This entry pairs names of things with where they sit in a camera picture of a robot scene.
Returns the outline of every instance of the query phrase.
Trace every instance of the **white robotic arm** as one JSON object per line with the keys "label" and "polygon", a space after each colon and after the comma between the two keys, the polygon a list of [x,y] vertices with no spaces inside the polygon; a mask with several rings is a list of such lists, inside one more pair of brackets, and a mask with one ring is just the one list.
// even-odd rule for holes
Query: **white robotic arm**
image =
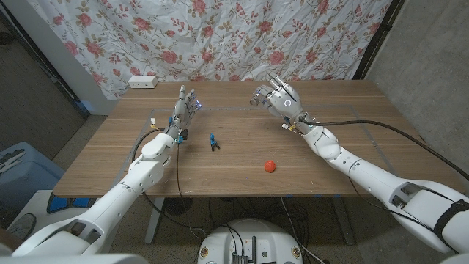
{"label": "white robotic arm", "polygon": [[353,155],[328,129],[310,125],[317,122],[303,111],[299,94],[278,76],[269,75],[273,88],[260,86],[251,104],[262,103],[271,114],[293,121],[314,153],[378,198],[428,246],[439,252],[469,252],[469,198],[439,183],[397,177]]}
{"label": "white robotic arm", "polygon": [[142,154],[130,165],[127,175],[85,213],[42,228],[12,256],[100,253],[109,233],[137,197],[163,177],[164,168],[171,160],[169,151],[187,137],[186,128],[202,106],[195,98],[193,90],[185,95],[185,88],[181,86],[171,124],[144,145]]}

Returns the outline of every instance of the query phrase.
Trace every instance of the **blue pliers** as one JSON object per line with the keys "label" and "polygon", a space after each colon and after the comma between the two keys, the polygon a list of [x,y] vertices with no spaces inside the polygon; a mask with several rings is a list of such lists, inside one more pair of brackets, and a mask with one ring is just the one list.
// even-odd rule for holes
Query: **blue pliers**
{"label": "blue pliers", "polygon": [[215,147],[217,147],[220,150],[220,146],[218,146],[217,141],[215,140],[215,136],[213,134],[210,134],[210,145],[212,146],[212,151],[215,151]]}

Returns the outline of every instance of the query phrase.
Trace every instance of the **table top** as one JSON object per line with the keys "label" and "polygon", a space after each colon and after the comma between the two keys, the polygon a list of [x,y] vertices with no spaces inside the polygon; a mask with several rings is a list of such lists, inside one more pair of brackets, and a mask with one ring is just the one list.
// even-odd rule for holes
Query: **table top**
{"label": "table top", "polygon": [[[150,117],[163,128],[180,86],[195,89],[203,107],[180,145],[179,182],[186,197],[307,197],[356,195],[346,175],[316,156],[303,138],[284,130],[283,120],[249,100],[263,81],[159,83],[154,89],[131,89],[106,118],[53,192],[61,197],[101,197],[125,176],[130,153],[147,131]],[[292,81],[303,108],[320,122],[368,119],[418,133],[370,81]],[[373,125],[329,128],[342,147],[400,177],[433,180],[462,191],[448,166],[393,131]],[[213,133],[220,150],[212,152]],[[152,139],[149,136],[144,143]],[[177,197],[177,148],[162,180],[147,190]],[[268,173],[264,164],[276,163]]]}

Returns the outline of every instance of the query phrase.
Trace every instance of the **white power strip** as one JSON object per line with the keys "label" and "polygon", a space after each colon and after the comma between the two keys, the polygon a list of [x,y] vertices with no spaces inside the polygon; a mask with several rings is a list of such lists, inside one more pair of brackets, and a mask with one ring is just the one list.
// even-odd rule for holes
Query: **white power strip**
{"label": "white power strip", "polygon": [[156,76],[132,76],[129,80],[130,88],[155,88],[156,84]]}

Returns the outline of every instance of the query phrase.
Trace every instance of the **red ball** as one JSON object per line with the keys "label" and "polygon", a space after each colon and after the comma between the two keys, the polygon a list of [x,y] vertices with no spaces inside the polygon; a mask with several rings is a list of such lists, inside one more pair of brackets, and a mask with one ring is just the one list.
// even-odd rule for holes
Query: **red ball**
{"label": "red ball", "polygon": [[276,164],[273,161],[268,161],[265,163],[264,168],[266,172],[273,172],[276,170]]}

